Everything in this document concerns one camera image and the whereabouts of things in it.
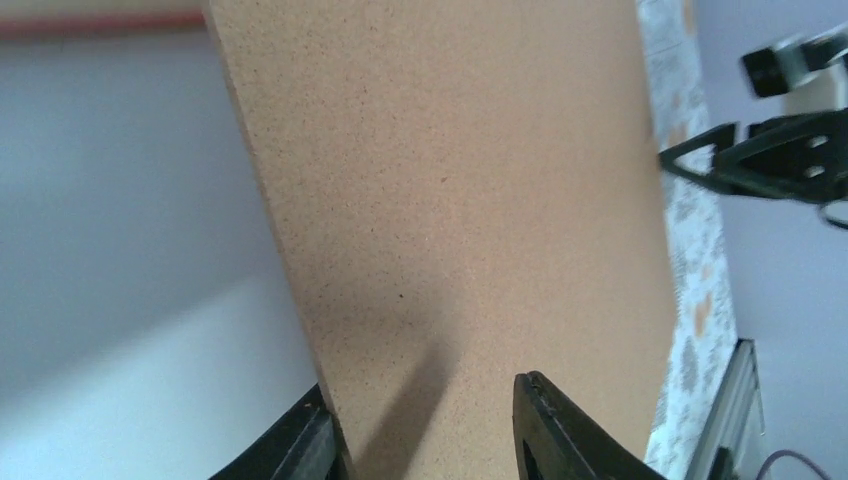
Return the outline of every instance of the white wall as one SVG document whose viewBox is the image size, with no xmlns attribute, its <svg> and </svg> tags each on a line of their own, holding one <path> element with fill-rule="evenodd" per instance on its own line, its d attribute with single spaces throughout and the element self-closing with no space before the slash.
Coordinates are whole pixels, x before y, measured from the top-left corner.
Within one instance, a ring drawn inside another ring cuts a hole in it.
<svg viewBox="0 0 848 480">
<path fill-rule="evenodd" d="M 0 478 L 206 478 L 315 382 L 206 35 L 0 46 Z"/>
<path fill-rule="evenodd" d="M 817 34 L 848 21 L 844 0 L 698 1 L 705 88 L 714 123 L 780 114 L 755 101 L 739 58 L 785 34 Z M 809 206 L 722 201 L 739 335 L 756 340 L 767 438 L 833 476 L 848 473 L 848 233 Z M 785 459 L 775 478 L 817 478 Z"/>
</svg>

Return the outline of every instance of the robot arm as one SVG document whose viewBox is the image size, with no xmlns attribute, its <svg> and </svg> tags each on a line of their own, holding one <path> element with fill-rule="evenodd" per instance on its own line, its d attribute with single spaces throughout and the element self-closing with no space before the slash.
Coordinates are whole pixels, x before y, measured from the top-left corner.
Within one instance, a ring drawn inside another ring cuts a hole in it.
<svg viewBox="0 0 848 480">
<path fill-rule="evenodd" d="M 823 219 L 848 229 L 848 30 L 792 37 L 742 57 L 754 95 L 782 96 L 783 116 L 748 127 L 720 125 L 660 153 L 664 170 L 722 195 L 794 200 L 819 207 Z M 712 168 L 696 172 L 681 157 L 713 147 Z"/>
</svg>

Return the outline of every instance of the red stripe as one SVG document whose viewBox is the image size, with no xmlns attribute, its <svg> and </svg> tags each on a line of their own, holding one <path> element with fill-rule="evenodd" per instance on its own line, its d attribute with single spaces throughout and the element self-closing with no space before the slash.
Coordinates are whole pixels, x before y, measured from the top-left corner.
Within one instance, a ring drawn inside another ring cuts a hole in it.
<svg viewBox="0 0 848 480">
<path fill-rule="evenodd" d="M 203 12 L 98 15 L 8 20 L 0 18 L 0 38 L 66 37 L 146 30 L 204 28 Z"/>
</svg>

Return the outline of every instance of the patterned panel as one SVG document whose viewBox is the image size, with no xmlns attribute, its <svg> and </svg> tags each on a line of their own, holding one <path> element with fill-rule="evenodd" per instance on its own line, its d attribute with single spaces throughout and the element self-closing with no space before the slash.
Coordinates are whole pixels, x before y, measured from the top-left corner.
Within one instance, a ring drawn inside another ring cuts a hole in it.
<svg viewBox="0 0 848 480">
<path fill-rule="evenodd" d="M 710 126 L 693 1 L 637 0 L 661 148 Z M 709 152 L 684 161 L 705 169 Z M 686 474 L 737 336 L 717 197 L 667 174 L 663 189 L 678 323 L 645 461 L 676 480 Z"/>
</svg>

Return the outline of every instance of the cork board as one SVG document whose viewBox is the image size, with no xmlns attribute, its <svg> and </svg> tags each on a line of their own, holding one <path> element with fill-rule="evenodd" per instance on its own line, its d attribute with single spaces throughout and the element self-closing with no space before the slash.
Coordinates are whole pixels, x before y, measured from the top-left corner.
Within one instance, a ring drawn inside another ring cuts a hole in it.
<svg viewBox="0 0 848 480">
<path fill-rule="evenodd" d="M 358 478 L 517 478 L 533 369 L 642 456 L 675 304 L 633 2 L 207 15 Z"/>
</svg>

